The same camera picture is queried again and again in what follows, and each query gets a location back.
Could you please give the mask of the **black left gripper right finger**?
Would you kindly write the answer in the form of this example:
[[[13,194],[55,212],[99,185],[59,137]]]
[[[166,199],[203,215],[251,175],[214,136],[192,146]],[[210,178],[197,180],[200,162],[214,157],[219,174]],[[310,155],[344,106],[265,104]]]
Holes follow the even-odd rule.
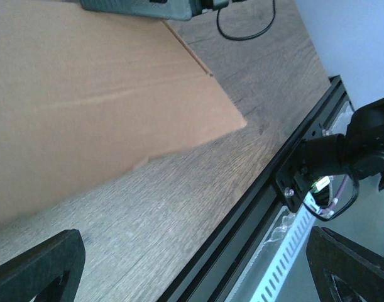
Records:
[[[318,226],[306,256],[321,301],[384,301],[384,257]]]

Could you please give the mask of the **brown cardboard box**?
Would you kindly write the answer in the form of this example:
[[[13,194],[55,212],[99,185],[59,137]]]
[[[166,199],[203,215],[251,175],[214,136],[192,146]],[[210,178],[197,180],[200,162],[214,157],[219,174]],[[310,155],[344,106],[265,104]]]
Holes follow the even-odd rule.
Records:
[[[0,225],[245,126],[167,22],[0,1]]]

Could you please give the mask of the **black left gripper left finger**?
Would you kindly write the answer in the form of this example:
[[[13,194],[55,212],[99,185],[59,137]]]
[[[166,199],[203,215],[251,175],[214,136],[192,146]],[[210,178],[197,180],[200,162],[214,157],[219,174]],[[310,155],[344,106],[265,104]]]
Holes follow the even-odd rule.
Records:
[[[73,301],[84,265],[80,232],[64,230],[0,265],[0,301]]]

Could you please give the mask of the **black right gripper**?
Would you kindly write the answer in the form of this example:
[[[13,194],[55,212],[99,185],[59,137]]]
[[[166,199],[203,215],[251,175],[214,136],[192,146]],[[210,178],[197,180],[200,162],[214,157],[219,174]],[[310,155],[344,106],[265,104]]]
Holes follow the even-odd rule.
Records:
[[[225,8],[231,1],[213,0],[80,0],[88,11],[188,21],[207,10]]]

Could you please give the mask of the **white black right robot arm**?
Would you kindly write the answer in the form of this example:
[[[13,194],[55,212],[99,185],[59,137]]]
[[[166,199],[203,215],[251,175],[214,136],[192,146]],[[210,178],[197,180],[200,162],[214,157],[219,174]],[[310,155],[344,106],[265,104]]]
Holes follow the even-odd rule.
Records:
[[[88,11],[165,20],[188,21],[206,11],[221,10],[230,1],[81,1]],[[346,211],[358,197],[359,180],[381,174],[384,189],[384,98],[354,112],[346,134],[299,138],[275,170],[275,185],[289,210],[296,212],[307,193],[315,191],[315,180],[346,175],[353,182],[351,199],[338,211],[333,198],[320,209],[331,220]]]

